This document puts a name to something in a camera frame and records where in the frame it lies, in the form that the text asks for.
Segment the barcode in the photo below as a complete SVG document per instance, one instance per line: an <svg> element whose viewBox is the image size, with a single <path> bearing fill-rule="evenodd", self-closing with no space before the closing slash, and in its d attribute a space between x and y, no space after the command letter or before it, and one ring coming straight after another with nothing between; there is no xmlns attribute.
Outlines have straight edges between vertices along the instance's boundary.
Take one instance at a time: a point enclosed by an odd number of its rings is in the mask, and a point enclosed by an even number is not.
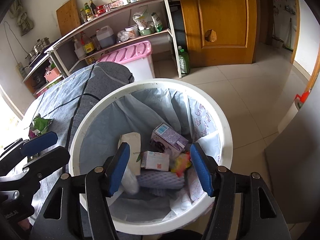
<svg viewBox="0 0 320 240"><path fill-rule="evenodd" d="M166 130L167 130L167 126L166 125L161 125L158 129L157 129L157 133L158 134L163 134Z"/></svg>

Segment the pink basket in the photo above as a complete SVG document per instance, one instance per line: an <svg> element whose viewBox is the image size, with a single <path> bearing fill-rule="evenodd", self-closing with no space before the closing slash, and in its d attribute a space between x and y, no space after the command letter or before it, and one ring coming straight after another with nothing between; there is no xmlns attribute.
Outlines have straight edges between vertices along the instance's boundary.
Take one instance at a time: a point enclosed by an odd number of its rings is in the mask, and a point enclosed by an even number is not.
<svg viewBox="0 0 320 240"><path fill-rule="evenodd" d="M60 76L60 72L57 67L55 67L53 70L48 71L44 77L48 82L51 82L52 80L56 79L58 76Z"/></svg>

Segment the yellow label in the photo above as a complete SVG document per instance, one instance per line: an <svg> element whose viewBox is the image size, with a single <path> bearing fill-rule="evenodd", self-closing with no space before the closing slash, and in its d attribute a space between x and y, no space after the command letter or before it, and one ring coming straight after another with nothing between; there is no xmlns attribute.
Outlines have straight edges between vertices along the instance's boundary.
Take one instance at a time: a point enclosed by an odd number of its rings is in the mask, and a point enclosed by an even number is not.
<svg viewBox="0 0 320 240"><path fill-rule="evenodd" d="M92 42L89 42L89 43L85 44L83 47L84 47L84 51L86 53L89 53L89 52L94 50L94 45L93 45Z"/></svg>

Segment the metal bolt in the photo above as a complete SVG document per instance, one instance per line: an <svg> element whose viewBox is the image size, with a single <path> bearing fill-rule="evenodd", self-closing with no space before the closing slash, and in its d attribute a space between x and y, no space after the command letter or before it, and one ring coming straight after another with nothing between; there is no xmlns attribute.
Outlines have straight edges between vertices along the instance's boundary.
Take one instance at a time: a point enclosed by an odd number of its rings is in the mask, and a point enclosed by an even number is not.
<svg viewBox="0 0 320 240"><path fill-rule="evenodd" d="M61 179L67 179L67 178L69 178L69 174L68 173L63 173L60 178Z"/></svg>
<svg viewBox="0 0 320 240"><path fill-rule="evenodd" d="M218 166L218 171L220 172L226 172L227 168L225 166Z"/></svg>
<svg viewBox="0 0 320 240"><path fill-rule="evenodd" d="M252 173L252 177L253 177L254 179L259 179L259 178L260 178L260 174L257 173L257 172L253 172L253 173Z"/></svg>
<svg viewBox="0 0 320 240"><path fill-rule="evenodd" d="M95 167L95 168L94 168L94 171L95 171L96 173L103 172L103 167L101 167L101 166Z"/></svg>
<svg viewBox="0 0 320 240"><path fill-rule="evenodd" d="M13 193L13 199L17 199L19 197L19 192L18 191L15 191Z"/></svg>

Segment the cutting board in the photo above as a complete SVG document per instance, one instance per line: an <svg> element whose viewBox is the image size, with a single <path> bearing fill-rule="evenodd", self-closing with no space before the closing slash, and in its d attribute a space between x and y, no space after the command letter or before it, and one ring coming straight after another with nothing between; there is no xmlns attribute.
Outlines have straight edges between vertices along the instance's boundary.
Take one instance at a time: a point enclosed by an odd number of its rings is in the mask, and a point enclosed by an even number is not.
<svg viewBox="0 0 320 240"><path fill-rule="evenodd" d="M69 0L57 10L57 19L61 36L66 35L81 25L77 0Z"/></svg>

